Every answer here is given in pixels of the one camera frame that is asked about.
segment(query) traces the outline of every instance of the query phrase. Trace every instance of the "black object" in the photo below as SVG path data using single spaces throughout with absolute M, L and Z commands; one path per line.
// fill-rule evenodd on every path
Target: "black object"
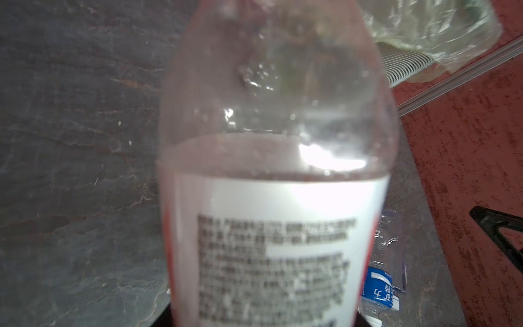
M 504 227 L 523 233 L 523 218 L 479 206 L 472 208 L 469 215 L 523 274 L 523 254 L 521 253 L 523 249 L 516 249 L 499 232 L 499 229 Z
M 173 327 L 173 317 L 170 313 L 170 305 L 165 308 L 164 312 L 156 319 L 151 327 Z M 366 320 L 358 313 L 354 327 L 370 327 Z

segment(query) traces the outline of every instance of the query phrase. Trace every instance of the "water bottle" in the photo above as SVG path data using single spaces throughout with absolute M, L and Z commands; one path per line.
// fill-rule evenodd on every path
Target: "water bottle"
M 177 326 L 353 324 L 398 119 L 352 0 L 204 0 L 159 138 Z
M 401 217 L 386 209 L 374 233 L 374 245 L 361 292 L 360 312 L 372 327 L 385 327 L 380 314 L 400 309 L 397 293 L 406 288 L 403 252 Z

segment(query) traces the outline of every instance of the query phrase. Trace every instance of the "red surface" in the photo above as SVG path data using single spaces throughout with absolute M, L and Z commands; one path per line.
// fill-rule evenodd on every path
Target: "red surface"
M 403 117 L 470 327 L 523 326 L 523 274 L 468 215 L 523 217 L 522 107 L 520 55 Z
M 503 25 L 503 34 L 499 38 L 496 45 L 490 48 L 483 56 L 488 53 L 504 46 L 505 44 L 513 41 L 514 39 L 523 35 L 523 1 L 522 0 L 491 0 L 491 3 L 496 10 L 499 21 Z M 434 84 L 444 80 L 449 74 L 445 74 L 440 78 L 428 83 L 407 83 L 404 82 L 396 86 L 394 96 L 396 97 L 396 103 L 401 104 L 413 96 L 421 93 L 428 89 Z

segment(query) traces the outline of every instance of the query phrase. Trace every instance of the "metal strip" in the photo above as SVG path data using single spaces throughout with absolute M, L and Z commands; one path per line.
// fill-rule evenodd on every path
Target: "metal strip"
M 522 53 L 523 36 L 520 36 L 511 43 L 486 55 L 438 84 L 400 104 L 397 107 L 400 117 Z

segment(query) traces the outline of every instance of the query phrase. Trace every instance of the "crumpled plastic bag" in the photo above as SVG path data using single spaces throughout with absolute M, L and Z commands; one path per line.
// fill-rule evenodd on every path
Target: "crumpled plastic bag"
M 358 4 L 375 42 L 421 52 L 451 73 L 489 49 L 502 33 L 488 0 L 358 0 Z

